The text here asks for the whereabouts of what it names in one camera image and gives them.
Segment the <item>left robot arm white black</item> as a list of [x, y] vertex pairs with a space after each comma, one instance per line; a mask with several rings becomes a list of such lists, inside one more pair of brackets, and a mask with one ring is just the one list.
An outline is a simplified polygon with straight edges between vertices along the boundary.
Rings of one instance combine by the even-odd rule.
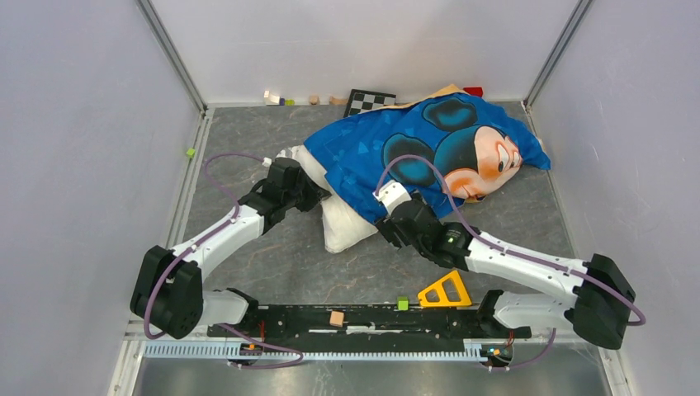
[[225, 324], [253, 334], [259, 314], [237, 290], [204, 291], [204, 280], [245, 244], [263, 236], [288, 210], [308, 212], [330, 196], [290, 158], [272, 160], [267, 177], [234, 201], [233, 209], [194, 238], [174, 247], [154, 246], [144, 255], [130, 300], [144, 335], [182, 339], [199, 326]]

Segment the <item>blue yellow pillowcase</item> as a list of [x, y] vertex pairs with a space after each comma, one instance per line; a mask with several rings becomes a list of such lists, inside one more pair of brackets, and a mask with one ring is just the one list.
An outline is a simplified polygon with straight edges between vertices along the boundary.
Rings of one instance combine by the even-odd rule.
[[337, 120], [313, 133], [305, 148], [348, 205], [374, 224], [386, 214], [375, 199], [388, 178], [419, 191], [440, 217], [483, 200], [523, 165], [548, 170], [537, 137], [501, 106], [456, 87], [404, 106], [386, 106]]

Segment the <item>white pillow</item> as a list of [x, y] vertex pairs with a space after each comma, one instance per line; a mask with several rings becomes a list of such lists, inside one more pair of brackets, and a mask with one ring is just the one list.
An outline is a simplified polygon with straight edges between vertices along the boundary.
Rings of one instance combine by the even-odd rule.
[[336, 194], [325, 178], [326, 170], [304, 145], [284, 148], [277, 156], [297, 161], [317, 186], [331, 194], [320, 202], [324, 246], [327, 252], [333, 254], [343, 252], [378, 232], [374, 225], [367, 222]]

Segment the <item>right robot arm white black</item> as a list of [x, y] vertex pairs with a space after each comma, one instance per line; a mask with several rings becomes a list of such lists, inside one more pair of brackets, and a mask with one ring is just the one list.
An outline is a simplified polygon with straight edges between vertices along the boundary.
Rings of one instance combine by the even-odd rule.
[[418, 198], [389, 203], [386, 210], [376, 224], [396, 247], [411, 246], [443, 268], [497, 276], [532, 289], [530, 294], [487, 293], [476, 315], [486, 336], [506, 329], [557, 328], [597, 347], [621, 348], [636, 293], [612, 258], [594, 254], [585, 261], [512, 245], [458, 222], [443, 223]]

